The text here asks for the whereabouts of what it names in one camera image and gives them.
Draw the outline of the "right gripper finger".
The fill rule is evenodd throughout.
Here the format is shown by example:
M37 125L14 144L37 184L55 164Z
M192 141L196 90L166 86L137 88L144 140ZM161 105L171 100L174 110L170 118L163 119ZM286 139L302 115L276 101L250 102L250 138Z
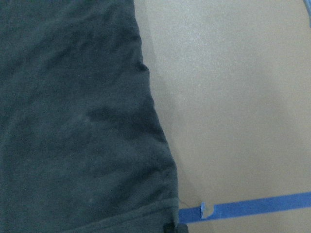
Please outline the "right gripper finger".
M175 225L174 223L165 224L163 226L164 233L188 233L188 226L187 224L180 224L178 223Z

